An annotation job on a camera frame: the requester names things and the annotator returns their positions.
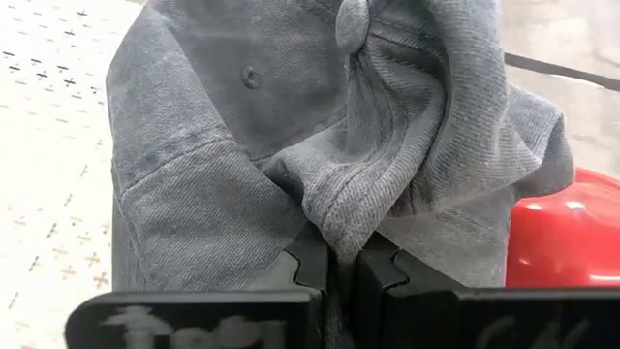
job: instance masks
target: stitching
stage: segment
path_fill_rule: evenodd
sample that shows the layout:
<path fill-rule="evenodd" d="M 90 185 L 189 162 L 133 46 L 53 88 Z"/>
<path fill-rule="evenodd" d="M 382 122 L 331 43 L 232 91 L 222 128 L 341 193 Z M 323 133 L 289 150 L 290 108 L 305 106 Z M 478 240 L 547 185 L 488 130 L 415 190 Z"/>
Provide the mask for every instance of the stitching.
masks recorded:
<path fill-rule="evenodd" d="M 386 99 L 386 101 L 387 101 L 387 107 L 389 108 L 389 114 L 390 114 L 390 115 L 392 115 L 391 130 L 390 130 L 391 132 L 390 132 L 390 133 L 391 133 L 391 134 L 393 134 L 393 133 L 394 133 L 394 121 L 393 121 L 394 112 L 393 112 L 393 109 L 392 109 L 392 107 L 391 107 L 391 103 L 389 102 L 389 97 L 388 97 L 388 94 L 387 94 L 387 92 L 386 92 L 386 90 L 385 90 L 385 87 L 384 87 L 383 81 L 382 81 L 382 84 L 381 84 L 381 93 L 382 93 L 383 97 L 384 97 L 384 98 Z M 406 110 L 407 110 L 407 109 L 405 108 L 405 106 L 404 106 L 403 102 L 402 102 L 402 101 L 398 98 L 398 96 L 393 96 L 393 98 L 396 100 L 396 103 L 398 103 L 398 104 L 400 105 L 400 107 L 403 109 L 403 114 L 404 114 L 403 116 L 405 116 L 405 114 L 406 114 Z M 404 134 L 407 134 L 407 130 L 409 129 L 409 125 L 410 125 L 410 123 L 409 123 L 409 120 L 407 119 L 407 117 L 404 117 L 404 119 L 405 119 Z M 397 151 L 397 152 L 400 152 L 400 150 L 402 149 L 402 146 L 403 146 L 403 142 L 400 142 L 400 145 L 399 145 L 399 148 L 398 148 L 398 151 Z M 381 159 L 381 157 L 382 157 L 383 155 L 385 155 L 387 151 L 388 151 L 388 148 L 386 147 L 386 148 L 384 149 L 384 151 L 383 151 L 383 152 L 382 152 L 382 153 L 381 153 L 381 154 L 377 157 L 377 159 L 376 159 L 375 161 L 373 161 L 373 162 L 371 162 L 370 164 L 368 164 L 367 166 L 365 166 L 362 170 L 360 170 L 357 174 L 355 174 L 355 175 L 354 175 L 354 176 L 353 176 L 353 177 L 352 177 L 349 181 L 347 181 L 347 183 L 346 183 L 345 185 L 343 185 L 343 187 L 342 187 L 342 188 L 338 191 L 338 194 L 336 195 L 336 198 L 335 198 L 335 200 L 332 202 L 332 204 L 331 204 L 331 206 L 330 206 L 330 207 L 332 207 L 333 205 L 335 205 L 335 202 L 337 202 L 337 201 L 339 200 L 340 196 L 342 195 L 342 192 L 343 192 L 343 191 L 344 191 L 344 190 L 348 187 L 349 183 L 350 183 L 352 180 L 354 180 L 354 179 L 355 179 L 358 175 L 360 175 L 362 172 L 364 172 L 364 171 L 368 170 L 368 168 L 369 168 L 371 165 L 373 165 L 373 164 L 375 164 L 377 161 L 379 161 L 379 159 Z M 393 164 L 393 162 L 394 162 L 394 158 L 392 158 L 392 159 L 389 161 L 389 164 L 387 164 L 387 168 L 389 168 L 389 167 Z M 368 196 L 370 195 L 370 192 L 372 191 L 372 189 L 374 189 L 374 188 L 375 188 L 375 186 L 377 185 L 377 182 L 378 182 L 378 181 L 380 181 L 380 180 L 381 180 L 381 179 L 382 179 L 385 175 L 386 175 L 386 173 L 384 172 L 383 174 L 379 175 L 379 177 L 378 177 L 377 179 L 375 179 L 375 181 L 374 181 L 373 185 L 371 186 L 370 190 L 367 190 L 367 191 L 366 191 L 366 193 L 364 194 L 364 196 L 363 196 L 363 197 L 361 198 L 361 200 L 359 201 L 360 203 L 363 203 L 363 202 L 365 202 L 365 201 L 368 199 Z M 349 223 L 351 222 L 351 219 L 353 219 L 353 216 L 354 216 L 356 213 L 358 213 L 358 212 L 359 212 L 359 210 L 360 210 L 359 206 L 360 206 L 360 204 L 358 204 L 358 205 L 357 205 L 357 208 L 353 211 L 353 214 L 351 214 L 351 215 L 347 218 L 347 221 L 345 222 L 345 227 L 346 227 L 346 226 L 349 226 Z M 342 229 L 340 230 L 340 232 L 339 232 L 339 233 L 340 233 L 340 235 L 339 235 L 338 239 L 336 240 L 336 244 L 339 244 L 339 243 L 342 241 L 342 239 L 344 238 L 344 228 L 342 228 Z M 370 235 L 371 235 L 371 234 L 372 234 L 372 232 L 368 233 L 368 234 L 366 235 L 366 238 L 370 237 Z"/>
<path fill-rule="evenodd" d="M 152 171 L 150 171 L 148 174 L 139 177 L 133 181 L 131 181 L 130 183 L 127 184 L 126 189 L 121 193 L 120 195 L 120 201 L 122 202 L 123 199 L 125 198 L 125 195 L 132 189 L 134 188 L 136 185 L 138 185 L 140 182 L 142 182 L 143 180 L 148 179 L 150 176 L 152 176 L 153 174 L 155 174 L 157 171 L 159 171 L 161 168 L 163 168 L 164 166 L 166 166 L 167 164 L 173 162 L 176 159 L 179 159 L 185 155 L 189 155 L 197 150 L 200 150 L 201 148 L 208 146 L 208 145 L 212 145 L 212 144 L 216 144 L 216 143 L 224 143 L 224 142 L 231 142 L 233 143 L 233 138 L 230 136 L 226 136 L 223 137 L 221 139 L 217 139 L 217 140 L 211 140 L 209 142 L 205 142 L 205 143 L 201 143 L 199 145 L 197 145 L 196 147 L 193 147 L 191 149 L 188 149 L 186 151 L 183 151 L 179 154 L 174 155 L 173 157 L 171 157 L 171 159 L 169 159 L 168 161 L 160 164 L 159 166 L 157 166 L 155 169 L 153 169 Z"/>
<path fill-rule="evenodd" d="M 359 64 L 359 62 L 356 63 L 356 68 L 357 69 L 361 69 L 361 65 Z M 368 77 L 363 73 L 363 72 L 359 72 L 358 74 L 361 75 L 361 78 L 364 79 L 364 82 L 368 85 L 368 86 L 372 86 L 372 84 L 370 83 L 370 80 L 368 80 Z M 378 105 L 378 101 L 377 101 L 377 97 L 373 94 L 372 98 L 375 102 L 375 105 Z M 373 165 L 374 163 L 376 163 L 377 161 L 379 161 L 379 159 L 381 158 L 381 156 L 383 154 L 385 154 L 387 151 L 387 149 L 384 149 L 384 151 L 382 152 L 382 154 L 380 154 L 377 159 L 375 159 L 374 161 L 370 162 L 369 164 L 367 164 L 366 166 L 362 167 L 361 169 L 357 170 L 354 174 L 351 175 L 351 177 L 349 179 L 347 179 L 347 181 L 345 181 L 345 183 L 342 185 L 342 187 L 340 188 L 340 190 L 338 190 L 338 192 L 335 195 L 335 198 L 331 201 L 331 203 L 329 203 L 329 206 L 327 207 L 327 210 L 325 211 L 325 214 L 323 215 L 321 222 L 322 224 L 325 224 L 327 217 L 329 216 L 329 213 L 331 212 L 331 209 L 333 208 L 333 206 L 336 204 L 336 202 L 338 201 L 338 197 L 340 196 L 340 194 L 345 190 L 345 188 L 347 188 L 347 186 L 349 185 L 349 183 L 351 183 L 351 181 L 353 181 L 359 174 L 361 174 L 364 170 L 368 169 L 371 165 Z M 369 154 L 363 161 L 366 162 L 368 161 L 368 159 L 370 159 L 374 154 Z M 333 173 L 330 175 L 329 179 L 327 180 L 331 180 L 331 178 L 335 175 L 335 171 L 333 171 Z"/>

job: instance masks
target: red plastic object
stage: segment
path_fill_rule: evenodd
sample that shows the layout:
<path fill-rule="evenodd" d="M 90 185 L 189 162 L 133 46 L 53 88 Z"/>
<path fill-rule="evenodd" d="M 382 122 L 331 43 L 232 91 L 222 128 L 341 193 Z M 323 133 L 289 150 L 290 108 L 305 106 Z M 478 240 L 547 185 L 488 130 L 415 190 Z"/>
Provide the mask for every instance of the red plastic object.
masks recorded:
<path fill-rule="evenodd" d="M 512 210 L 508 287 L 619 286 L 620 181 L 577 169 L 574 184 Z"/>

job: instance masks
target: gray denim jacket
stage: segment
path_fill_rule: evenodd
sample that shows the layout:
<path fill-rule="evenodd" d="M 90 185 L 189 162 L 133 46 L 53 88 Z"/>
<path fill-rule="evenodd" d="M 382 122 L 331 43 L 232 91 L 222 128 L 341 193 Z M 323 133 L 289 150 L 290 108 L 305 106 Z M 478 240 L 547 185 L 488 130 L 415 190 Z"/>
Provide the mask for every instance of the gray denim jacket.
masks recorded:
<path fill-rule="evenodd" d="M 242 289 L 308 220 L 501 285 L 565 188 L 564 116 L 506 82 L 497 0 L 152 0 L 108 73 L 113 287 Z"/>

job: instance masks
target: black plastic bracket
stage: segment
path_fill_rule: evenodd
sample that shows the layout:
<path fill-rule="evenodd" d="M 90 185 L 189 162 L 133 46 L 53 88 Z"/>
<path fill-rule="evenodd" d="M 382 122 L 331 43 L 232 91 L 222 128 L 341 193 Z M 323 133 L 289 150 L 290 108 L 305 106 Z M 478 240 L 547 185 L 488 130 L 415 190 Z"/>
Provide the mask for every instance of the black plastic bracket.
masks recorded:
<path fill-rule="evenodd" d="M 356 349 L 620 347 L 620 289 L 470 289 L 379 234 L 354 289 Z"/>
<path fill-rule="evenodd" d="M 69 349 L 321 349 L 329 253 L 307 224 L 247 291 L 113 292 L 69 317 Z"/>

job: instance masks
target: white tile floor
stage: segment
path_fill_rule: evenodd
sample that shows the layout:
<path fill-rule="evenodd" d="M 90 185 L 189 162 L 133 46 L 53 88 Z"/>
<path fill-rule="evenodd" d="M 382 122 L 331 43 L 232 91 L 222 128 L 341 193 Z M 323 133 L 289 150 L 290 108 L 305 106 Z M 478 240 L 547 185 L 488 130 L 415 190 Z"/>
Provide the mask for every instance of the white tile floor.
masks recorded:
<path fill-rule="evenodd" d="M 136 2 L 0 0 L 3 349 L 62 348 L 68 313 L 109 289 L 104 78 Z M 620 78 L 591 45 L 620 28 L 617 1 L 504 0 L 504 8 L 507 51 Z M 512 68 L 509 77 L 566 111 L 578 165 L 620 177 L 620 94 Z"/>
<path fill-rule="evenodd" d="M 64 347 L 69 312 L 109 289 L 104 80 L 139 10 L 0 1 L 2 348 Z"/>

